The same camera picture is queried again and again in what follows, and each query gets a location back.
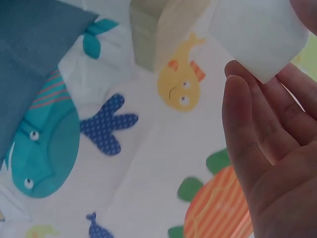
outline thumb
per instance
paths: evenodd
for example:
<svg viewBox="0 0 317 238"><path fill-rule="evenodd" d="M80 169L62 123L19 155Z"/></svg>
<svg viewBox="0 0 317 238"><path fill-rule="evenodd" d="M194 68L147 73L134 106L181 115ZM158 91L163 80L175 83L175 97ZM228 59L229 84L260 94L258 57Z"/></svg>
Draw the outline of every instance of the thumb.
<svg viewBox="0 0 317 238"><path fill-rule="evenodd" d="M290 0L303 24L317 35L317 0Z"/></svg>

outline small blue fish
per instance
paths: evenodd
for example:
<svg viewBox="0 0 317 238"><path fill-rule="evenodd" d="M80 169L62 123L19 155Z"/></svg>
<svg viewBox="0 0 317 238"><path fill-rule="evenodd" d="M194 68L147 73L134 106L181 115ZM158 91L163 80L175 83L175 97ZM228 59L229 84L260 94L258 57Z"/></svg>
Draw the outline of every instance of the small blue fish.
<svg viewBox="0 0 317 238"><path fill-rule="evenodd" d="M120 94L113 95L100 111L90 119L80 122L81 132L90 138L97 147L106 155L117 155L121 146L113 136L114 130L123 130L134 126L139 117L135 114L114 116L124 104L124 97Z"/></svg>
<svg viewBox="0 0 317 238"><path fill-rule="evenodd" d="M57 69L37 94L5 158L15 186L35 198L57 191L74 166L79 138L79 117Z"/></svg>
<svg viewBox="0 0 317 238"><path fill-rule="evenodd" d="M86 218L91 221L91 225L89 227L90 238L113 238L113 235L109 231L97 224L95 212L91 215L87 215Z"/></svg>

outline polka dot starfish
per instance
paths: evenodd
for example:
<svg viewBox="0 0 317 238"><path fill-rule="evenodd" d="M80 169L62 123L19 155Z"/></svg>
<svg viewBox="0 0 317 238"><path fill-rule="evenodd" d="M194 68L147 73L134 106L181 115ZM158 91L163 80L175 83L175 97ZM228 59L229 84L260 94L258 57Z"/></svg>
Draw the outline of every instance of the polka dot starfish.
<svg viewBox="0 0 317 238"><path fill-rule="evenodd" d="M124 104L124 97L113 95L92 118L80 121L80 130L106 155L121 152L120 143L114 137L114 130L123 130L134 126L139 117L135 114L114 116Z"/></svg>

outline finger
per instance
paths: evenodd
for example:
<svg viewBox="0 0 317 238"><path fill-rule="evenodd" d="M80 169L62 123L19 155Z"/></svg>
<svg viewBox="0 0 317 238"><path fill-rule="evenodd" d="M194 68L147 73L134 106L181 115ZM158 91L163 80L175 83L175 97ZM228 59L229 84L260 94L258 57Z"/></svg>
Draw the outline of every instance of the finger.
<svg viewBox="0 0 317 238"><path fill-rule="evenodd" d="M308 145L317 135L317 121L302 110L276 77L260 88L286 131L300 145Z"/></svg>
<svg viewBox="0 0 317 238"><path fill-rule="evenodd" d="M271 168L258 147L252 122L252 102L245 80L230 76L226 82L223 127L228 153L246 196L257 180Z"/></svg>
<svg viewBox="0 0 317 238"><path fill-rule="evenodd" d="M277 79L297 98L306 113L317 119L317 83L291 63Z"/></svg>
<svg viewBox="0 0 317 238"><path fill-rule="evenodd" d="M226 66L226 74L243 77L249 85L252 96L253 120L256 135L264 154L272 163L283 159L300 147L298 142L282 127L263 95L257 80L237 61Z"/></svg>
<svg viewBox="0 0 317 238"><path fill-rule="evenodd" d="M304 25L317 35L317 1L290 0L296 14Z"/></svg>

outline blue fabric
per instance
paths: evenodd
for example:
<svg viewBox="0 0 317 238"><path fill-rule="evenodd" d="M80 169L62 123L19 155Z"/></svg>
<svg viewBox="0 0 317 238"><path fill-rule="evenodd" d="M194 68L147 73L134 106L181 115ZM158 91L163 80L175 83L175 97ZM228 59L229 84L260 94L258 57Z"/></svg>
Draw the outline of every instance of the blue fabric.
<svg viewBox="0 0 317 238"><path fill-rule="evenodd" d="M135 114L114 116L124 104L124 97L113 95L100 111L92 118L80 122L80 131L93 141L106 155L117 155L121 152L120 143L114 137L114 130L123 130L134 126L139 117Z"/></svg>
<svg viewBox="0 0 317 238"><path fill-rule="evenodd" d="M55 0L0 1L0 159L49 73L96 18Z"/></svg>
<svg viewBox="0 0 317 238"><path fill-rule="evenodd" d="M91 221L89 238L113 238L113 235L109 231L97 224L95 212L91 215L87 215L86 218Z"/></svg>

